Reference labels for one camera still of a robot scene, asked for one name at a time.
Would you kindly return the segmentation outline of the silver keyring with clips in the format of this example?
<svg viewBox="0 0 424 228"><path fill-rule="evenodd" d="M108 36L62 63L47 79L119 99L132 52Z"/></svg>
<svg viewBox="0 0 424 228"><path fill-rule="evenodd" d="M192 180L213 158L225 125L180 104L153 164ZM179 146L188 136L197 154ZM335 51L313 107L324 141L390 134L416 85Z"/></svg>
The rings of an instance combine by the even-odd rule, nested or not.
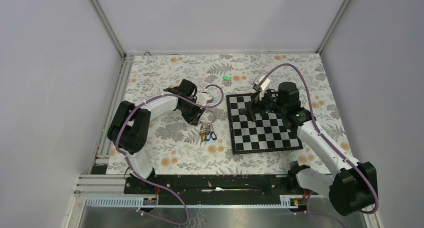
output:
<svg viewBox="0 0 424 228"><path fill-rule="evenodd" d="M204 133L214 132L213 123L216 119L217 116L212 110L205 110L199 119L200 130Z"/></svg>

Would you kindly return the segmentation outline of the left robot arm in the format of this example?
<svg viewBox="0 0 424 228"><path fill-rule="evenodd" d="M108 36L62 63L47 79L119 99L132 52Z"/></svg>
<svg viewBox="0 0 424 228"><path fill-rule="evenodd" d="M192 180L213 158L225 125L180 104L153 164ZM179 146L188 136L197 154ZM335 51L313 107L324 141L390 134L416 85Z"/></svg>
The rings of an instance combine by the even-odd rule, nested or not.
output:
<svg viewBox="0 0 424 228"><path fill-rule="evenodd" d="M143 150L150 122L164 113L179 110L188 124L198 125L205 111L203 106L213 100L211 94L198 92L194 83L184 79L179 86L165 88L159 98L149 99L141 108L126 100L119 104L107 138L129 159L130 169L139 175L135 185L142 193L150 193L155 188L155 180L150 176L154 168Z"/></svg>

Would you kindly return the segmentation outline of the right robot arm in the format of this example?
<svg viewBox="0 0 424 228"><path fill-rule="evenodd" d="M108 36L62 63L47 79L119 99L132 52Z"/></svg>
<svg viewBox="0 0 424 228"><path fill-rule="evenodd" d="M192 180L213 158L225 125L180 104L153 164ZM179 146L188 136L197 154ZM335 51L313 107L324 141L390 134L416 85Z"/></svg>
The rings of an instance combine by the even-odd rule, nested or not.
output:
<svg viewBox="0 0 424 228"><path fill-rule="evenodd" d="M241 110L249 121L258 115L274 113L282 120L285 129L311 148L324 162L329 175L319 173L308 165L292 163L287 172L287 187L291 193L299 194L304 189L314 191L329 199L334 209L342 216L373 205L370 213L379 207L376 168L370 162L360 162L347 155L331 138L326 136L317 123L312 110L304 108L299 90L293 82L282 82L274 93L261 82L253 85L255 92L251 101Z"/></svg>

